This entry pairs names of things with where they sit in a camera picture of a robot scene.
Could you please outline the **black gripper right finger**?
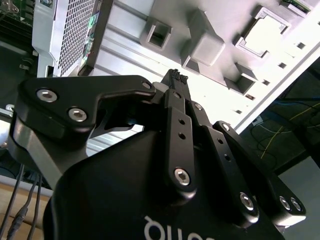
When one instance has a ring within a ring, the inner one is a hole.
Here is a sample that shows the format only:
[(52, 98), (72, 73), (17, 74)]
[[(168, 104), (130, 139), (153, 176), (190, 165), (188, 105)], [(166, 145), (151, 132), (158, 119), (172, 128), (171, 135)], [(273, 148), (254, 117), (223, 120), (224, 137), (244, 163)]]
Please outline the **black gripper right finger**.
[(297, 196), (258, 160), (253, 151), (224, 121), (211, 124), (204, 108), (191, 100), (188, 77), (180, 75), (180, 88), (186, 97), (196, 144), (204, 151), (206, 184), (213, 170), (224, 206), (221, 213), (233, 224), (247, 228), (257, 223), (262, 214), (277, 227), (290, 227), (306, 219), (306, 208)]

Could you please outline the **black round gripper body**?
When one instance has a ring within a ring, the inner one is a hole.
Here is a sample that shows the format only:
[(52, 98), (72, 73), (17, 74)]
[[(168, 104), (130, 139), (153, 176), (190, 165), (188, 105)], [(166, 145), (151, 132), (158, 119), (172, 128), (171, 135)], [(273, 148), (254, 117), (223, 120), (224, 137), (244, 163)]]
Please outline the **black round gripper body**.
[(46, 240), (281, 240), (261, 213), (248, 228), (231, 210), (211, 162), (194, 150), (197, 192), (179, 201), (163, 179), (162, 134), (138, 133), (68, 169), (43, 215)]

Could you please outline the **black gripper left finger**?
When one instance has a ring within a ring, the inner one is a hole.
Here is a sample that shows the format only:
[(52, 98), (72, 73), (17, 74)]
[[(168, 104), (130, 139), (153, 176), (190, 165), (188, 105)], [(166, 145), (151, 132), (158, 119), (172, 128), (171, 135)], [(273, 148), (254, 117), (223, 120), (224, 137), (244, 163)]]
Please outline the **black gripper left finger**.
[(101, 184), (186, 202), (197, 191), (187, 77), (36, 78), (18, 87), (10, 136), (49, 185)]

